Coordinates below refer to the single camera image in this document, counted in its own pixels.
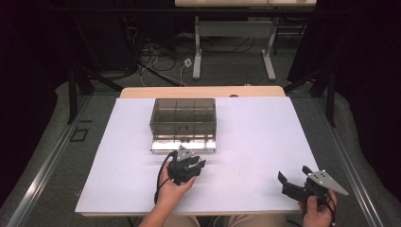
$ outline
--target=person's leg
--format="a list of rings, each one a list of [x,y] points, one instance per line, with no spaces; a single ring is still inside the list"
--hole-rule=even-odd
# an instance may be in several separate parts
[[[229,216],[223,217],[221,222],[223,227],[286,227],[287,217],[285,215]]]
[[[201,227],[195,216],[169,216],[164,227]]]

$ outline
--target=gray carpet floor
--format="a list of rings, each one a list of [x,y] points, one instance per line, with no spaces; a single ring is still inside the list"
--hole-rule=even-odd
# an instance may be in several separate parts
[[[201,76],[199,80],[192,79],[192,67],[183,69],[183,82],[188,86],[215,86],[215,85],[244,85],[249,83],[257,85],[287,85],[287,74],[291,66],[299,37],[280,37],[278,53],[272,56],[272,63],[276,73],[276,81],[268,81],[260,50],[264,48],[266,40],[253,38],[214,38],[207,39],[203,44],[203,59]],[[212,50],[227,51],[216,53]],[[175,53],[160,49],[154,64],[164,75],[180,80],[181,67],[186,58],[193,61],[193,42],[183,41],[177,46]],[[155,57],[144,56],[145,64],[150,64]],[[106,77],[114,77],[120,72],[104,73]],[[154,77],[149,72],[143,72],[142,81],[139,72],[130,77],[119,79],[116,83],[128,87],[141,86],[169,86],[164,81]],[[119,93],[114,92],[104,84],[93,80],[96,92],[93,96],[79,96],[81,100],[88,100],[88,105],[82,110],[78,118],[78,129],[86,130],[87,135],[83,142],[71,142],[66,144],[62,156],[58,160],[51,177],[46,182],[40,197],[29,211],[29,216],[23,221],[25,226],[130,226],[126,218],[85,218],[74,212],[78,202],[77,192],[83,188],[92,162],[96,155],[96,149],[106,128],[109,116],[113,110],[115,99]],[[313,155],[320,168],[326,169],[346,190],[350,192],[348,197],[339,196],[337,212],[337,226],[369,226],[366,216],[355,196],[355,191],[347,178],[336,152],[337,144],[327,128],[322,107],[317,103],[320,98],[311,98],[308,95],[310,84],[303,85],[288,94],[291,97],[295,110]],[[6,203],[0,210],[0,226],[7,226],[14,211],[17,209],[36,174],[58,145],[59,140],[66,129],[68,120],[68,91],[63,84],[58,90],[58,105],[53,113],[40,145],[35,150],[31,161],[20,181],[15,186]],[[357,130],[350,113],[347,101],[337,95],[335,103],[335,131],[340,136],[341,142],[347,150],[354,167],[363,181],[367,193],[372,198],[372,204],[383,221],[383,226],[401,226],[401,205],[380,183],[375,172],[366,163],[359,148]],[[81,135],[76,134],[74,141]],[[301,223],[299,216],[288,217]]]

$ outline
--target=white desk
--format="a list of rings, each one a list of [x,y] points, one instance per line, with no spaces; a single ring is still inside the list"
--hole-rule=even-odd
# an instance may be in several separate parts
[[[176,7],[313,7],[316,0],[175,0]],[[270,53],[275,39],[278,18],[271,22],[202,22],[195,17],[195,60],[193,79],[201,77],[201,36],[244,36],[268,37],[269,42],[262,49],[262,58],[265,63],[269,80],[276,80]]]
[[[116,101],[77,213],[143,216],[151,210],[158,170],[165,159],[149,151],[153,104],[154,98]],[[201,156],[206,166],[174,214],[299,212],[296,202],[281,193],[278,171],[303,185],[302,166],[318,168],[290,99],[217,97],[216,105],[217,152]]]

